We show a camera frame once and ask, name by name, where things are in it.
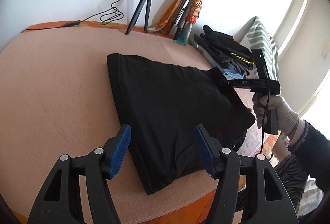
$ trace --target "silver screw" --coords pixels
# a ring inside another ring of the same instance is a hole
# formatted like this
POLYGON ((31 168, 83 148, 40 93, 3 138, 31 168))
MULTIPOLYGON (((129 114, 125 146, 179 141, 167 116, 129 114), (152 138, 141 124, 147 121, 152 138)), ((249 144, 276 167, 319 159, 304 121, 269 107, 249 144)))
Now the silver screw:
POLYGON ((229 154, 230 153, 230 148, 222 148, 221 151, 224 153, 224 154, 229 154))
POLYGON ((102 148, 97 148, 97 149, 95 149, 95 151, 94 151, 95 154, 101 154, 101 153, 103 153, 103 152, 104 152, 104 150, 103 150, 102 148))
POLYGON ((60 157, 60 160, 61 160, 61 161, 66 161, 68 158, 69 158, 69 156, 68 156, 67 154, 63 154, 63 155, 60 157))
POLYGON ((258 158, 259 160, 261 160, 261 161, 263 161, 263 160, 266 159, 265 155, 263 155, 263 154, 261 154, 261 153, 259 153, 259 154, 257 155, 257 158, 258 158))

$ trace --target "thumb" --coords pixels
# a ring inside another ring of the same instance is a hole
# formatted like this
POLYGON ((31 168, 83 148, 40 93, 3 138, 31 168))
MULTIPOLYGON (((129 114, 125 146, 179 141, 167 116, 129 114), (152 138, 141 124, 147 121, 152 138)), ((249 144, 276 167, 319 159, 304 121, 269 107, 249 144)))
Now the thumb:
MULTIPOLYGON (((267 105, 267 96, 261 97, 259 99, 259 102, 262 106, 265 107, 267 105)), ((269 96, 269 103, 268 103, 269 108, 271 108, 271 107, 276 108, 281 103, 282 103, 282 97, 276 96, 276 95, 270 95, 269 96)))

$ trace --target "bed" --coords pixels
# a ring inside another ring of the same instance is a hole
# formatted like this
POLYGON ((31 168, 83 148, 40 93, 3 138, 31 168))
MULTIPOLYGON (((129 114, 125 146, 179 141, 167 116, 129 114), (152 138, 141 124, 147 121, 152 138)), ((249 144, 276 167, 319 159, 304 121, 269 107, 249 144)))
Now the bed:
MULTIPOLYGON (((141 33, 139 28, 126 36, 125 29, 120 24, 104 27, 84 22, 72 28, 29 31, 0 54, 0 193, 23 217, 28 217, 60 155, 86 155, 119 130, 107 55, 135 54, 162 63, 211 68, 192 46, 141 33)), ((236 91, 252 108, 252 93, 236 91)), ((266 155, 275 141, 275 136, 266 140, 266 155)), ((238 153, 254 156, 260 144, 261 131, 254 124, 238 153)), ((85 222, 92 223, 83 178, 80 183, 85 222)), ((127 153, 119 174, 108 185, 122 223, 200 223, 207 216, 217 181, 198 171, 147 196, 127 153)))

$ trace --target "patterned pillowcase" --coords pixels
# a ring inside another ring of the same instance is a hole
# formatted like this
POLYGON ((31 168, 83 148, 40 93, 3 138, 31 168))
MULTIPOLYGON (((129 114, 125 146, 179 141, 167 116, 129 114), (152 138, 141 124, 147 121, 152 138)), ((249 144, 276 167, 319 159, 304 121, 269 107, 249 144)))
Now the patterned pillowcase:
MULTIPOLYGON (((265 56, 270 79, 278 80, 277 45, 257 16, 255 17, 252 27, 245 34, 240 44, 248 49, 260 48, 265 56)), ((247 78, 258 78, 258 72, 255 65, 247 78)))

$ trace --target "glove cuff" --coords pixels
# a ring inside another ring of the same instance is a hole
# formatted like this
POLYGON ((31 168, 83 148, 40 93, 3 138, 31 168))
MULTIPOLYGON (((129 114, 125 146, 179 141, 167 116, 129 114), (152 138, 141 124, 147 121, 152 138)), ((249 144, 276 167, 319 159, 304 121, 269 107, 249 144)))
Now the glove cuff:
POLYGON ((293 110, 289 110, 285 116, 284 119, 282 119, 282 124, 281 124, 281 131, 283 131, 283 133, 288 136, 290 135, 294 128, 296 127, 297 123, 298 123, 298 113, 294 112, 293 110))

